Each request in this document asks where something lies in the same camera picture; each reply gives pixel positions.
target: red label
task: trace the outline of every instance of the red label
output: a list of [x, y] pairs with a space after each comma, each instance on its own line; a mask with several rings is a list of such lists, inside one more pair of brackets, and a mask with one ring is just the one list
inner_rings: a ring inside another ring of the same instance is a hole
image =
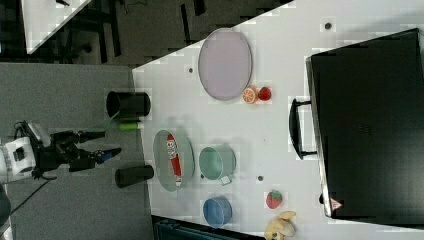
[[331, 208], [333, 209], [333, 211], [341, 208], [343, 205], [339, 202], [337, 202], [336, 200], [330, 198], [330, 202], [331, 202]]

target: toy food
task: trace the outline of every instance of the toy food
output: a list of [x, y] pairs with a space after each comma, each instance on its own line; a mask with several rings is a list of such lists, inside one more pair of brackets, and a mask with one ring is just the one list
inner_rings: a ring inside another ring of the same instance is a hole
[[261, 88], [258, 97], [262, 101], [268, 101], [269, 99], [271, 99], [271, 89], [268, 87]]
[[258, 91], [255, 86], [246, 88], [243, 92], [243, 99], [247, 103], [255, 103], [258, 100]]
[[284, 237], [294, 236], [294, 228], [289, 219], [296, 216], [293, 211], [283, 212], [280, 216], [273, 219], [265, 229], [264, 237], [266, 240], [284, 240]]
[[168, 138], [166, 139], [166, 145], [168, 149], [169, 160], [171, 160], [172, 168], [174, 169], [175, 184], [177, 187], [179, 187], [181, 186], [180, 158], [178, 157], [177, 144], [175, 142], [174, 136], [171, 134], [169, 134]]
[[266, 205], [271, 209], [276, 209], [283, 202], [283, 196], [278, 191], [268, 193]]

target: blue mug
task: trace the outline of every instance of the blue mug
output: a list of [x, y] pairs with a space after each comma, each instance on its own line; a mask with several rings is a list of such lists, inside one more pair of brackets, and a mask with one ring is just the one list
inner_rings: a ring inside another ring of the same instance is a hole
[[232, 214], [231, 204], [225, 197], [211, 198], [203, 204], [203, 215], [213, 228], [220, 228], [227, 224]]

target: green mug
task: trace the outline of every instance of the green mug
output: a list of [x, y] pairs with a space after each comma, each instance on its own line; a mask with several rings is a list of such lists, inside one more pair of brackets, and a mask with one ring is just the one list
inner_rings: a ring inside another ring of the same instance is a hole
[[206, 147], [200, 152], [199, 166], [203, 176], [209, 180], [219, 179], [224, 186], [232, 182], [236, 156], [227, 145]]

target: white plate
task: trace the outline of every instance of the white plate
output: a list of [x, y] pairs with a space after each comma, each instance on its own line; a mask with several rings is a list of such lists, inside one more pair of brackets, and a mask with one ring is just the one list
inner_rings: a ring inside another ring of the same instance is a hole
[[[181, 165], [181, 186], [175, 184], [175, 175], [171, 160], [169, 160], [166, 140], [168, 134], [172, 134], [177, 145], [178, 157]], [[169, 192], [175, 192], [179, 188], [183, 188], [192, 179], [194, 174], [194, 157], [193, 150], [187, 137], [179, 130], [161, 130], [159, 131], [153, 143], [153, 153], [155, 157], [156, 174], [159, 182]]]
[[221, 28], [208, 36], [199, 54], [199, 77], [211, 97], [227, 101], [240, 96], [251, 73], [252, 55], [241, 33]]

